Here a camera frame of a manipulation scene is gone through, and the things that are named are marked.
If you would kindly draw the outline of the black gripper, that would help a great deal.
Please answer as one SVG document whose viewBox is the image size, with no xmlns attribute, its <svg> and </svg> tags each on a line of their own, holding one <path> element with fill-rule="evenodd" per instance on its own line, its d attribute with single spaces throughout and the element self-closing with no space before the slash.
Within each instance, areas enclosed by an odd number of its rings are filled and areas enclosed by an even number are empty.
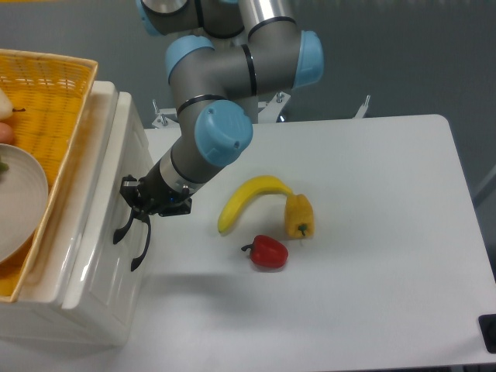
<svg viewBox="0 0 496 372">
<path fill-rule="evenodd" d="M 130 224 L 138 220 L 150 225 L 150 215 L 191 213 L 193 184 L 180 175 L 172 160 L 160 160 L 139 180 L 132 175 L 123 177 L 119 193 L 131 208 Z"/>
</svg>

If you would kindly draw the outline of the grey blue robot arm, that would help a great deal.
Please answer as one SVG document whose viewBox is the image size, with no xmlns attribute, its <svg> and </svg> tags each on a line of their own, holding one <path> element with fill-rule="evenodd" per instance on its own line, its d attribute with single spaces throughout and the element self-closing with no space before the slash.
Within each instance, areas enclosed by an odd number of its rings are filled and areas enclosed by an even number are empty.
<svg viewBox="0 0 496 372">
<path fill-rule="evenodd" d="M 191 198 L 249 146 L 239 100 L 319 81 L 324 52 L 286 1 L 139 1 L 150 33 L 182 32 L 165 54 L 181 136 L 149 173 L 125 177 L 130 220 L 184 215 Z"/>
</svg>

